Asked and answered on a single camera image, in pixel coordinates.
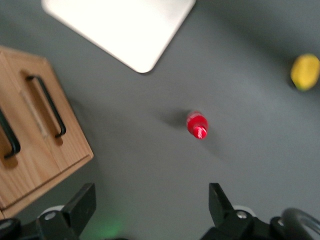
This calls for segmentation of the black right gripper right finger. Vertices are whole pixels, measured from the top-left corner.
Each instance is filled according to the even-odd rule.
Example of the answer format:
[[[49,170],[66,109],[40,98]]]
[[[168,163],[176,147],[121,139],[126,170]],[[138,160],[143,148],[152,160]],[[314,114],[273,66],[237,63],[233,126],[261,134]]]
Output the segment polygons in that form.
[[[219,183],[209,184],[208,208],[215,227],[219,227],[226,217],[234,211]]]

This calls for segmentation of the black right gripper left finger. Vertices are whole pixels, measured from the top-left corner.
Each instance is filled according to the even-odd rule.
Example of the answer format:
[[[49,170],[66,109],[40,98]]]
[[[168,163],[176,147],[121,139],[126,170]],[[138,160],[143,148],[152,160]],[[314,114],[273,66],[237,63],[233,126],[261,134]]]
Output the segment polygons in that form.
[[[62,208],[68,226],[80,236],[97,207],[96,186],[85,183],[71,200]]]

